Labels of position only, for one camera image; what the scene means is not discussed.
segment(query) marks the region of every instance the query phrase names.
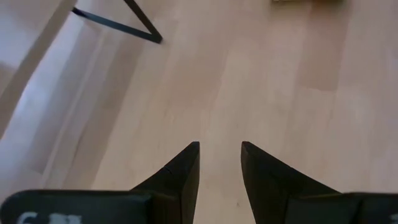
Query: chair leg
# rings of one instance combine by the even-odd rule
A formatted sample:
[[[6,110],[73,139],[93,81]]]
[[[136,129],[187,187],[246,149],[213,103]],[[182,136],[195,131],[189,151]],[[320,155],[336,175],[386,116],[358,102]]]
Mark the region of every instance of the chair leg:
[[[141,10],[141,8],[138,6],[138,4],[134,0],[124,0],[124,2],[129,6],[129,8],[135,13],[135,15],[138,17],[138,19],[148,29],[149,33],[141,31],[141,30],[133,28],[133,27],[126,26],[126,25],[118,23],[118,22],[114,22],[112,20],[103,18],[101,16],[97,16],[90,12],[80,10],[76,7],[74,7],[72,9],[72,12],[78,16],[84,17],[88,20],[97,22],[99,24],[110,27],[112,29],[120,30],[127,34],[135,35],[136,37],[140,37],[142,39],[149,40],[149,41],[155,42],[157,44],[161,43],[163,40],[163,37],[157,31],[157,29],[154,27],[154,25],[150,22],[150,20],[144,14],[144,12]]]

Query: black metal rod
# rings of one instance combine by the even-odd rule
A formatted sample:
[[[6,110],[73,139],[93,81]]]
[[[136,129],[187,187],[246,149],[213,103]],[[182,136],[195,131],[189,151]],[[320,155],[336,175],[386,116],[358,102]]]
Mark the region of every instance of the black metal rod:
[[[140,37],[142,39],[146,39],[152,42],[155,42],[157,44],[161,43],[163,40],[163,37],[161,34],[157,31],[157,29],[154,27],[154,25],[150,22],[148,17],[144,14],[144,12],[141,10],[141,8],[137,5],[137,3],[134,0],[124,0],[126,4],[129,6],[129,8],[137,15],[138,19],[143,23],[143,25],[148,29],[150,32],[144,32],[139,29],[133,28],[126,26],[124,24],[118,23],[111,21],[109,19],[103,18],[101,16],[97,16],[95,14],[92,14],[90,12],[82,11],[76,7],[72,9],[72,12],[75,13],[78,16],[84,17],[88,20],[91,20],[93,22],[97,22],[99,24],[102,24],[104,26],[120,30],[122,32],[125,32],[127,34],[135,35],[137,37]]]

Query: black device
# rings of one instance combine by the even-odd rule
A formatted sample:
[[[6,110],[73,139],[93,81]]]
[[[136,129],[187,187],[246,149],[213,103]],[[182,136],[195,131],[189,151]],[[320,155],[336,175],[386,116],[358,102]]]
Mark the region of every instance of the black device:
[[[2,224],[188,224],[199,185],[199,142],[130,191],[27,190],[0,209]]]
[[[0,209],[2,224],[191,224],[199,184],[199,142],[130,191],[28,190]],[[250,142],[243,179],[257,224],[397,224],[397,194],[342,194]]]

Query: wooden floor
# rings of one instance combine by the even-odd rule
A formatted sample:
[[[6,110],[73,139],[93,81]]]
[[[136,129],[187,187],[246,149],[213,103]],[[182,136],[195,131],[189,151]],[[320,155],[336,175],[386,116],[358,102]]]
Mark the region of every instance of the wooden floor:
[[[195,223],[254,223],[240,145],[398,191],[398,1],[138,1],[161,45],[70,14],[0,142],[0,199],[130,189],[200,141]],[[142,28],[122,1],[82,9]]]

